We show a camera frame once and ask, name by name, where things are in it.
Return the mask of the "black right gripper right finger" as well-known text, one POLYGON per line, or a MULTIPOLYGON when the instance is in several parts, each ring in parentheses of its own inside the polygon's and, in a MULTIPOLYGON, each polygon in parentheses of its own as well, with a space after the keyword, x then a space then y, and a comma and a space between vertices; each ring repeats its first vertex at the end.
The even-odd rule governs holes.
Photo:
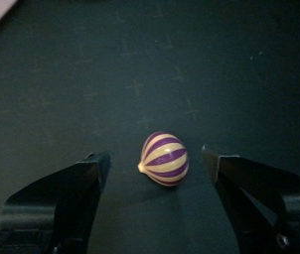
POLYGON ((300 254, 300 176, 208 146, 203 157, 240 254, 300 254))

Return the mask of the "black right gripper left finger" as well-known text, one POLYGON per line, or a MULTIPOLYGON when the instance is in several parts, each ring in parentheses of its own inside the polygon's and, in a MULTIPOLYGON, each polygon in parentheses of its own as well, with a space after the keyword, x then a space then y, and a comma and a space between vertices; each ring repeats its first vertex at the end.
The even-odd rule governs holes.
POLYGON ((7 199, 0 215, 0 254, 88 254, 110 170, 110 155, 90 154, 7 199))

